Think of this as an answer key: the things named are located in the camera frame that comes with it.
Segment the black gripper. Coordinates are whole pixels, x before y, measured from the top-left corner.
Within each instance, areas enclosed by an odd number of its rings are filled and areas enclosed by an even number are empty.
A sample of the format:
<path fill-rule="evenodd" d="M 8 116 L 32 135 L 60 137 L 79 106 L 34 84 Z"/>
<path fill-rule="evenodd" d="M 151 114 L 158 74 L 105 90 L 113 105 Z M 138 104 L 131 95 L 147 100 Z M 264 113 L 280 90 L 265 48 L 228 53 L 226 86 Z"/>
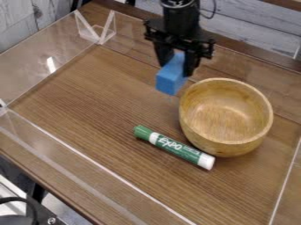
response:
<path fill-rule="evenodd" d="M 159 65 L 163 67 L 174 56 L 174 49 L 185 52 L 184 75 L 192 76 L 200 66 L 200 57 L 213 57 L 216 40 L 200 25 L 165 23 L 162 18 L 143 21 L 145 39 L 153 42 Z"/>

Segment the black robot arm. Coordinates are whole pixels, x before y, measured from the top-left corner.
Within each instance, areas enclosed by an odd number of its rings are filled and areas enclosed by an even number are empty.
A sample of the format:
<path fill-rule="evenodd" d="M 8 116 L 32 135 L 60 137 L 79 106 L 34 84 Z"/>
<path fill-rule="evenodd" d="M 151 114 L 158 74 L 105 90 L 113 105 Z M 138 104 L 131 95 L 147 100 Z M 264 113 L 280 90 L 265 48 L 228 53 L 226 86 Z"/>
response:
<path fill-rule="evenodd" d="M 153 43 L 163 67 L 175 50 L 185 54 L 184 76 L 192 76 L 202 58 L 212 59 L 216 40 L 200 25 L 200 0 L 161 0 L 162 17 L 143 21 L 145 39 Z"/>

